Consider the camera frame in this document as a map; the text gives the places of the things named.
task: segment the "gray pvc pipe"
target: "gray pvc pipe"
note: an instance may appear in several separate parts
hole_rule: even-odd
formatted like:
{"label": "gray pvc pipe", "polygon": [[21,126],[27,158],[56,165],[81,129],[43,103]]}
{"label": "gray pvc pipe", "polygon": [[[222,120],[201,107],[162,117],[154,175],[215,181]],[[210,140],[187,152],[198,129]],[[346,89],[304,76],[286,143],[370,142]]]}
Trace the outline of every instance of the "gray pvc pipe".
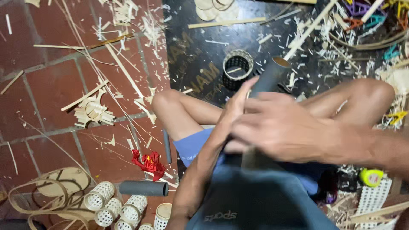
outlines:
{"label": "gray pvc pipe", "polygon": [[260,79],[254,84],[249,97],[257,97],[259,92],[273,92],[280,80],[291,70],[291,65],[281,57],[273,57]]}
{"label": "gray pvc pipe", "polygon": [[172,155],[171,155],[171,145],[169,144],[169,135],[165,129],[163,129],[163,141],[165,142],[165,152],[166,152],[166,159],[168,163],[172,163]]}
{"label": "gray pvc pipe", "polygon": [[121,194],[143,196],[167,196],[169,185],[166,182],[126,180],[119,185]]}

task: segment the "hand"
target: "hand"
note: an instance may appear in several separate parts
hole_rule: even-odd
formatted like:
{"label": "hand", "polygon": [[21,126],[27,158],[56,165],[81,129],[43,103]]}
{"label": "hand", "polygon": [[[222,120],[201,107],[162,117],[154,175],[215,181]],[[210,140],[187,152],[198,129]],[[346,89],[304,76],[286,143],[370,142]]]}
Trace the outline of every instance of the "hand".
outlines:
{"label": "hand", "polygon": [[329,121],[313,118],[293,98],[261,92],[257,99],[248,99],[244,108],[249,113],[232,126],[235,138],[282,161],[307,162],[324,155]]}
{"label": "hand", "polygon": [[220,116],[218,123],[233,122],[243,115],[247,94],[257,81],[258,76],[255,76],[241,85],[240,89],[226,103],[225,110]]}
{"label": "hand", "polygon": [[252,86],[257,82],[258,76],[244,82],[235,95],[226,103],[226,108],[217,121],[217,125],[212,131],[208,142],[223,144],[231,132],[232,123],[244,113],[244,102],[247,98],[247,93]]}

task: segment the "knee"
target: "knee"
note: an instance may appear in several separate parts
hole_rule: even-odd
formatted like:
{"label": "knee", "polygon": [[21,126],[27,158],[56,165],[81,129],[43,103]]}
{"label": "knee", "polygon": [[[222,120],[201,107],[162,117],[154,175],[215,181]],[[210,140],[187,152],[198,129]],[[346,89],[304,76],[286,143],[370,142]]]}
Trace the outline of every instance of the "knee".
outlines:
{"label": "knee", "polygon": [[152,99],[153,112],[165,107],[166,105],[172,104],[172,102],[178,101],[179,97],[180,92],[173,89],[164,90],[155,94]]}
{"label": "knee", "polygon": [[395,99],[395,90],[393,87],[384,82],[375,79],[358,79],[356,80],[356,88],[364,97],[370,97],[373,100],[392,103]]}

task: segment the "gray t-shirt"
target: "gray t-shirt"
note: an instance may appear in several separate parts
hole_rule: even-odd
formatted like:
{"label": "gray t-shirt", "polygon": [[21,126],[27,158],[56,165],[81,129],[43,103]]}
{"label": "gray t-shirt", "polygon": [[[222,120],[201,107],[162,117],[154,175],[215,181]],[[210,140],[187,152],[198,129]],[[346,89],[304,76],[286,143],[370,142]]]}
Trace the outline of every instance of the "gray t-shirt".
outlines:
{"label": "gray t-shirt", "polygon": [[215,168],[187,230],[338,230],[285,171]]}

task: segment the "leg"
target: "leg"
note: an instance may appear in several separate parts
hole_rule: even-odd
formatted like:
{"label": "leg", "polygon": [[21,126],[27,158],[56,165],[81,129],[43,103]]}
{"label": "leg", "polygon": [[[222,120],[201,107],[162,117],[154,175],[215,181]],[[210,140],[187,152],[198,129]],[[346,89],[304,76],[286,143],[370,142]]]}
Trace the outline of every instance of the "leg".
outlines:
{"label": "leg", "polygon": [[[389,84],[374,79],[358,79],[342,83],[322,94],[301,102],[314,117],[333,118],[350,124],[372,127],[395,99]],[[344,101],[341,111],[334,116]]]}
{"label": "leg", "polygon": [[216,124],[223,111],[177,90],[166,90],[155,95],[152,107],[174,141],[202,131],[202,124]]}

